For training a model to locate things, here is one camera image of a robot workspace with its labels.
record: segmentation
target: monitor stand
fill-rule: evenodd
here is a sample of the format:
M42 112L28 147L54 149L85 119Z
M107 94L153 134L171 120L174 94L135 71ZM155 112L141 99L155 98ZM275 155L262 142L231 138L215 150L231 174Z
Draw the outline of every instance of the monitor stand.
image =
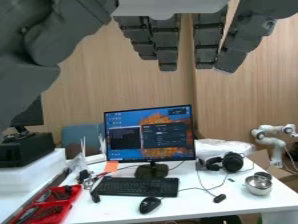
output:
M22 126L16 126L14 128L17 130L17 133L4 136L4 142L2 143L16 142L20 139L29 138L29 137L36 135L36 133L30 133L26 130L26 128L22 127Z
M142 177L158 177L163 178L167 176L169 167L166 164L155 164L155 162L150 162L150 165L141 165L137 168L134 173L135 178Z

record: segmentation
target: computer mouse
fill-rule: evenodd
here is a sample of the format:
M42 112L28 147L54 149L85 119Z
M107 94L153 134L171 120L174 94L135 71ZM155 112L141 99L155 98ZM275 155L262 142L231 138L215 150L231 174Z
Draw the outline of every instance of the computer mouse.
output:
M161 199L154 197L147 197L142 200L139 204L139 213L147 214L161 205Z

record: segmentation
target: white box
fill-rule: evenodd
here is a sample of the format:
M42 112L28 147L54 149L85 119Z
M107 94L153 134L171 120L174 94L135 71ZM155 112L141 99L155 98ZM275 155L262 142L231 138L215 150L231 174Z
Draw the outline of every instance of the white box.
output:
M62 172L65 164L65 149L55 149L24 167L0 168L0 194L30 192Z

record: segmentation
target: paper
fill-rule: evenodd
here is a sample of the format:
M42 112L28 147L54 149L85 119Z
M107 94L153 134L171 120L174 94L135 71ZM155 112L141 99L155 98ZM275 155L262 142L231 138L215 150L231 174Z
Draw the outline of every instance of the paper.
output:
M107 161L105 165L105 172L111 173L115 172L118 168L118 161Z

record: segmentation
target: bowl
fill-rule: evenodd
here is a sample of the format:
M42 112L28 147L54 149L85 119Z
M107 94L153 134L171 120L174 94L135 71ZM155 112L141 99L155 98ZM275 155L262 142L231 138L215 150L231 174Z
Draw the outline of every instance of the bowl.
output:
M272 183L268 180L268 178L263 176L254 175L254 176L246 177L244 185L248 192L254 195L263 196L271 192Z

